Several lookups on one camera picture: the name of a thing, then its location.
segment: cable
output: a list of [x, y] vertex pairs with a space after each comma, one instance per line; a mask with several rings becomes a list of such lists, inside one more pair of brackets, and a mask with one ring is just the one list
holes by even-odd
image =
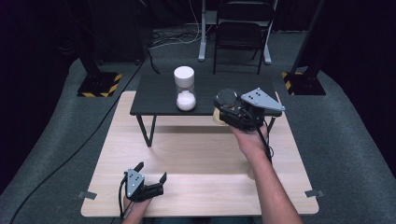
[[[136, 76], [137, 72], [140, 70], [140, 68], [142, 67], [143, 63], [145, 60], [143, 60], [143, 62], [139, 65], [139, 67], [137, 68], [137, 70], [134, 72], [134, 74], [132, 75], [132, 77], [128, 80], [127, 84], [125, 85], [125, 87], [121, 90], [121, 92], [124, 92], [126, 87], [131, 83], [131, 81], [134, 79], [134, 77]], [[17, 211], [14, 213], [14, 215], [12, 216], [11, 220], [9, 221], [9, 223], [13, 223], [15, 220], [15, 217], [17, 216], [17, 214], [21, 211], [21, 209], [23, 208], [23, 206], [25, 205], [25, 203], [30, 199], [30, 197], [32, 197], [32, 195], [44, 184], [47, 182], [48, 179], [50, 179], [54, 174], [56, 174], [61, 168], [63, 168], [69, 161], [71, 161], [84, 147], [85, 145], [93, 138], [93, 136], [99, 131], [99, 128], [102, 126], [102, 124], [105, 122], [105, 119], [107, 118], [107, 116], [110, 114], [111, 110], [113, 109], [113, 107], [117, 104], [117, 102], [120, 99], [120, 95], [117, 97], [116, 101], [113, 103], [113, 105], [111, 105], [111, 107], [107, 110], [105, 116], [102, 118], [102, 120], [100, 121], [99, 125], [96, 127], [96, 129], [93, 131], [93, 133], [82, 143], [82, 145], [68, 158], [66, 159], [61, 165], [59, 165], [54, 171], [52, 171], [49, 175], [47, 175], [46, 178], [44, 178], [44, 180], [42, 180], [29, 194], [28, 196], [26, 196], [26, 198], [23, 200], [23, 202], [20, 204], [20, 206], [18, 207]]]
[[151, 63], [151, 68], [152, 68], [152, 70], [155, 72], [155, 73], [157, 73], [157, 74], [160, 74], [161, 72], [160, 72], [160, 70], [158, 69], [158, 67], [154, 64], [154, 62], [152, 61], [152, 56], [151, 56], [151, 53], [149, 52], [149, 50], [148, 50], [148, 57], [149, 57], [149, 62]]
[[[151, 43], [151, 48], [157, 48], [161, 45], [166, 45], [165, 43], [167, 41], [178, 41], [177, 43], [171, 43], [171, 44], [185, 44], [187, 42], [183, 41], [183, 38], [189, 37], [190, 35], [195, 35], [195, 31], [190, 30], [189, 28], [186, 28], [186, 31], [184, 30], [186, 25], [181, 26], [181, 33], [177, 33], [174, 30], [169, 30], [166, 32], [154, 32], [154, 35], [156, 37], [153, 38], [153, 41]], [[175, 35], [167, 35], [166, 33], [176, 33]]]
[[190, 3], [191, 13], [192, 13], [192, 16], [194, 17], [195, 24], [196, 24], [196, 27], [197, 27], [195, 38], [194, 38], [193, 40], [190, 40], [190, 41], [185, 42], [185, 41], [183, 41], [183, 40], [181, 39], [181, 37], [182, 37], [184, 34], [188, 34], [188, 33], [182, 33], [180, 36], [175, 36], [175, 39], [172, 39], [172, 40], [178, 40], [179, 42], [161, 44], [161, 45], [153, 46], [153, 47], [151, 47], [150, 49], [156, 49], [156, 48], [158, 48], [158, 47], [163, 47], [163, 46], [167, 46], [167, 45], [190, 44], [190, 43], [192, 43], [192, 42], [194, 42], [194, 41], [197, 41], [197, 40], [199, 40], [199, 39], [201, 38], [201, 37], [198, 37], [199, 34], [200, 34], [200, 28], [199, 28], [198, 20], [197, 20], [197, 18], [196, 18], [196, 16], [195, 16], [195, 13], [194, 13], [193, 8], [192, 8], [191, 0], [189, 0], [189, 3]]
[[119, 188], [119, 207], [120, 207], [120, 218], [123, 217], [124, 213], [122, 211], [122, 198], [121, 198], [121, 192], [122, 192], [122, 186], [125, 184], [126, 182], [126, 175], [124, 176], [124, 178], [121, 180], [120, 183], [120, 188]]
[[[254, 123], [256, 131], [257, 131], [257, 133], [259, 133], [260, 139], [262, 140], [262, 143], [264, 144], [265, 155], [267, 156], [268, 160], [272, 163], [272, 158], [274, 156], [274, 151], [268, 145], [267, 140], [265, 140], [265, 137], [262, 134], [262, 130], [260, 129], [261, 126], [259, 126], [259, 124], [257, 122], [255, 122], [255, 120], [257, 118], [253, 118], [253, 116], [251, 116], [251, 114], [245, 108], [241, 108], [241, 111], [243, 111], [244, 114], [247, 115], [249, 117], [249, 119]], [[263, 123], [265, 124], [265, 127], [268, 128], [267, 122], [265, 120], [264, 120]]]
[[128, 206], [125, 208], [125, 213], [122, 215], [121, 217], [121, 222], [120, 224], [125, 220], [125, 218], [127, 218], [129, 216], [129, 214], [131, 213], [132, 208], [134, 207], [135, 203], [130, 202], [128, 204]]

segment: light wooden table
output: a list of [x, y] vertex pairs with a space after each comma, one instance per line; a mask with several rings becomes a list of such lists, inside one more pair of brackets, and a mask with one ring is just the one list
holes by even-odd
[[[152, 147], [147, 147], [136, 118], [130, 115], [133, 99], [134, 91], [120, 98], [88, 189], [97, 196], [84, 200], [84, 217], [119, 216], [123, 172], [141, 161], [146, 185], [158, 183], [168, 173], [164, 195], [153, 199], [147, 217], [261, 214], [248, 162], [228, 127], [218, 126], [208, 116], [158, 117], [156, 137]], [[150, 123], [150, 117], [143, 119]], [[318, 203], [304, 194], [312, 187], [284, 114], [276, 119], [270, 145], [276, 173], [298, 213], [315, 214]]]

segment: black curtain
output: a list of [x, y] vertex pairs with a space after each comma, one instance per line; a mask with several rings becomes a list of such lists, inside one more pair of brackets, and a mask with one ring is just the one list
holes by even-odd
[[343, 88], [396, 175], [393, 6], [391, 0], [324, 1], [300, 66], [318, 67]]
[[0, 192], [44, 131], [62, 93], [68, 64], [54, 1], [0, 3]]
[[307, 31], [319, 0], [278, 0], [273, 31]]
[[181, 25], [187, 22], [201, 22], [202, 0], [147, 0], [153, 28]]

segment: yellow and black hazard tape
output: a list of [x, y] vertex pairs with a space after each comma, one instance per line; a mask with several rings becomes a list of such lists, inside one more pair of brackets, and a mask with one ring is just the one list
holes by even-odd
[[283, 81], [285, 82], [286, 85], [286, 90], [288, 91], [289, 95], [294, 95], [294, 89], [293, 86], [291, 84], [290, 81], [290, 76], [294, 76], [294, 75], [303, 75], [303, 73], [294, 73], [293, 75], [287, 72], [282, 72], [282, 77], [283, 77]]
[[79, 92], [78, 96], [83, 96], [83, 97], [108, 97], [108, 96], [112, 96], [114, 94], [114, 92], [116, 91], [117, 87], [119, 86], [121, 77], [122, 77], [122, 74], [116, 75], [116, 77], [114, 78], [114, 82], [109, 87], [108, 91], [84, 91], [84, 92]]

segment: gray carpet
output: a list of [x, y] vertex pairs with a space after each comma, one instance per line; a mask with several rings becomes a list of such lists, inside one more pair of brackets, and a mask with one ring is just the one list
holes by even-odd
[[[263, 66], [260, 76], [273, 82], [287, 108], [290, 127], [311, 185], [326, 193], [318, 198], [319, 212], [303, 216], [304, 222], [394, 223], [395, 178], [343, 90], [330, 77], [320, 73], [318, 78], [327, 95], [287, 94], [281, 73], [291, 69], [303, 39], [304, 34], [271, 34], [269, 49], [273, 63]], [[180, 65], [194, 68], [196, 76], [211, 75], [213, 40], [208, 40], [203, 63], [197, 60], [198, 48], [199, 41], [196, 41], [150, 52], [161, 75], [172, 76]], [[29, 198], [14, 223], [112, 223], [111, 217], [83, 217], [79, 212], [83, 200], [78, 193], [90, 185], [121, 92], [136, 90], [140, 76], [154, 71], [149, 60], [141, 67], [133, 63], [106, 63], [100, 69], [123, 74], [112, 97], [77, 97], [85, 70], [79, 60], [70, 67], [64, 91], [47, 129], [0, 196], [0, 223], [8, 223], [29, 193], [76, 152]], [[241, 78], [256, 76], [253, 67], [227, 66], [219, 68], [217, 76], [225, 76], [228, 72], [241, 72]]]

